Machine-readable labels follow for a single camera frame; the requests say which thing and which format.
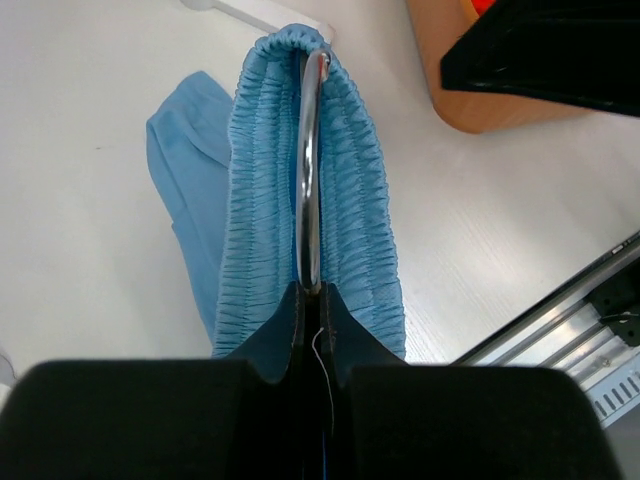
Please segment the grey hanger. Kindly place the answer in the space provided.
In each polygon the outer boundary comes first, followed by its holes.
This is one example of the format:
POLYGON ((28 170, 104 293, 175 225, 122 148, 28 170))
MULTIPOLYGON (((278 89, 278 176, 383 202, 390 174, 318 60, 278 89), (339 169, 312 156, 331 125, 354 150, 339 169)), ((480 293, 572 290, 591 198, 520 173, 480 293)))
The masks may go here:
POLYGON ((309 295, 321 289, 319 123, 321 94, 331 57, 324 48, 301 56, 296 153, 296 263, 298 281, 309 295))

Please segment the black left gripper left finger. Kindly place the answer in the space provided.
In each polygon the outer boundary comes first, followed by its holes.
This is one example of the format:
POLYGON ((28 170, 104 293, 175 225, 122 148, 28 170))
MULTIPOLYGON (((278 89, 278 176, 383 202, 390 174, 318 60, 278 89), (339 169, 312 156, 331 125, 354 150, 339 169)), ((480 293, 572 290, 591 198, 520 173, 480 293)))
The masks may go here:
POLYGON ((5 479, 298 479, 304 295, 217 360, 51 361, 1 414, 5 479))

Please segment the light blue shorts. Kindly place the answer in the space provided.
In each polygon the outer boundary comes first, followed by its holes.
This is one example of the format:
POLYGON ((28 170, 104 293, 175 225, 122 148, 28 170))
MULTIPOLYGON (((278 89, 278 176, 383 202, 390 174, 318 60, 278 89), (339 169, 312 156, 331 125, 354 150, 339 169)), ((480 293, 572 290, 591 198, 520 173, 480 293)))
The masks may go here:
MULTIPOLYGON (((234 94, 196 72, 147 121, 148 169, 216 357, 250 337, 295 278, 299 60, 324 44, 308 26, 286 26, 249 50, 234 94)), ((321 277, 336 285, 356 320, 404 357, 384 157, 337 59, 322 86, 319 140, 321 277)))

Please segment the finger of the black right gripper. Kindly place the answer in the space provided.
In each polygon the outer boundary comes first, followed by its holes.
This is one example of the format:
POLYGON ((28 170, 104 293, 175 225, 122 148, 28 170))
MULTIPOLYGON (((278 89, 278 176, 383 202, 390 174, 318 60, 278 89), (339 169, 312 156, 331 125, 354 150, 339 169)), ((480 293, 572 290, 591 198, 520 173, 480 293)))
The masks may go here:
POLYGON ((636 117, 639 4, 497 1, 448 50, 440 72, 446 90, 636 117))

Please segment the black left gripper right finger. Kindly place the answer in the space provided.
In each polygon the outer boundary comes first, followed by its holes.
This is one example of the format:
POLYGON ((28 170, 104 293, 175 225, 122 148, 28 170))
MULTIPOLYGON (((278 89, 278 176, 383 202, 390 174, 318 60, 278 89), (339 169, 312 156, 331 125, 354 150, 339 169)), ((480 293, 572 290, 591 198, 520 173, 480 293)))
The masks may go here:
POLYGON ((586 395, 547 368, 417 366, 319 300, 330 479, 618 479, 586 395))

